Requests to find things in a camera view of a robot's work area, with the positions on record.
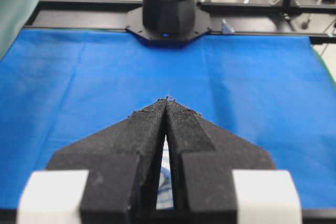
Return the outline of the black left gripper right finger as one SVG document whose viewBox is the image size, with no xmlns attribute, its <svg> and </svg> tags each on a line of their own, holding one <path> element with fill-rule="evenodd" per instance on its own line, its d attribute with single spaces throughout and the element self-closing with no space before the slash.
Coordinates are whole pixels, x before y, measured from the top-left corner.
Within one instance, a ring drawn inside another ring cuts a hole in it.
<svg viewBox="0 0 336 224">
<path fill-rule="evenodd" d="M 166 106 L 175 205 L 191 223 L 301 223 L 290 173 L 263 148 L 175 101 Z"/>
</svg>

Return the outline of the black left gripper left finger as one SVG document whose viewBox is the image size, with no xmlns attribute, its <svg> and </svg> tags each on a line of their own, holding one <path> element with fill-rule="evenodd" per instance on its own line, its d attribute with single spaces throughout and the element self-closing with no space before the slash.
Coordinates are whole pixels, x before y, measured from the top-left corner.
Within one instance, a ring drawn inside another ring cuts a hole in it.
<svg viewBox="0 0 336 224">
<path fill-rule="evenodd" d="M 17 223 L 133 223 L 156 208 L 167 101 L 58 150 L 31 174 Z"/>
</svg>

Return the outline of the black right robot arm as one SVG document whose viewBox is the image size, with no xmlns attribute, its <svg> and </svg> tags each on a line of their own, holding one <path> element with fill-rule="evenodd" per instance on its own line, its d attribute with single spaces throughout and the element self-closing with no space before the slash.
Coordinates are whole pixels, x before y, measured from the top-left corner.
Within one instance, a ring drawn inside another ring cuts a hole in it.
<svg viewBox="0 0 336 224">
<path fill-rule="evenodd" d="M 143 0 L 127 14 L 126 30 L 146 41 L 185 44 L 211 31 L 209 13 L 196 0 Z"/>
</svg>

